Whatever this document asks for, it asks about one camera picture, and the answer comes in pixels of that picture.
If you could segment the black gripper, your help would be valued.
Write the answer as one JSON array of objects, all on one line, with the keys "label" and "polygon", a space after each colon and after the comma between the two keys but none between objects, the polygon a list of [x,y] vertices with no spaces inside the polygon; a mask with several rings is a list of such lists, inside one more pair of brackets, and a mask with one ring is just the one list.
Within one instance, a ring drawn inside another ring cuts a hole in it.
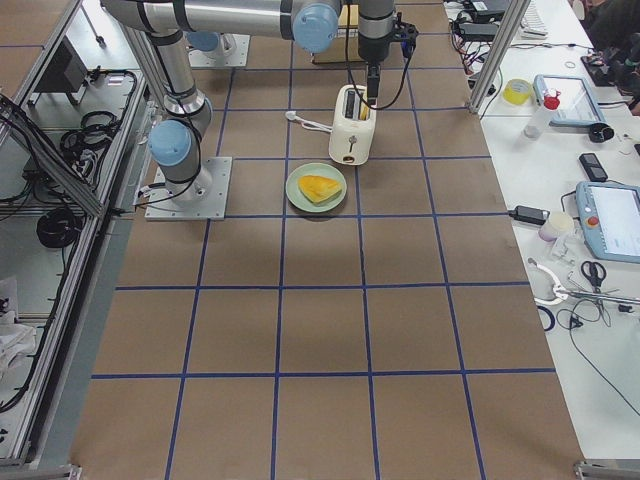
[{"label": "black gripper", "polygon": [[391,38],[358,38],[358,54],[367,65],[366,100],[376,107],[379,95],[381,64],[389,55]]}]

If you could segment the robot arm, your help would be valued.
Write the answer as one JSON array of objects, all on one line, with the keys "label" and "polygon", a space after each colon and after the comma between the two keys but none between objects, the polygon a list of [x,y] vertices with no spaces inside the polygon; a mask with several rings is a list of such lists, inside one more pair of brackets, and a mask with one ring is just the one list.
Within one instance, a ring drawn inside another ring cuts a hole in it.
[{"label": "robot arm", "polygon": [[149,147],[165,177],[168,197],[179,203],[205,196],[200,143],[212,106],[197,86],[185,40],[187,33],[280,37],[310,53],[329,48],[349,1],[107,1],[121,25],[148,39],[164,88],[168,117],[152,128]]}]

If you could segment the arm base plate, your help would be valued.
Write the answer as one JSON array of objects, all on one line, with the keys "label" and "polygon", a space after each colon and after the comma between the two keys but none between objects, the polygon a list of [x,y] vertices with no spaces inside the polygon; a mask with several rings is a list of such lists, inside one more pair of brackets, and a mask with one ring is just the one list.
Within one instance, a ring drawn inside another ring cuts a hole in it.
[{"label": "arm base plate", "polygon": [[231,157],[209,157],[201,162],[201,171],[189,188],[179,196],[184,186],[169,184],[153,189],[145,218],[148,221],[187,221],[225,218],[231,179]]},{"label": "arm base plate", "polygon": [[188,32],[186,39],[194,69],[244,68],[247,64],[249,35]]}]

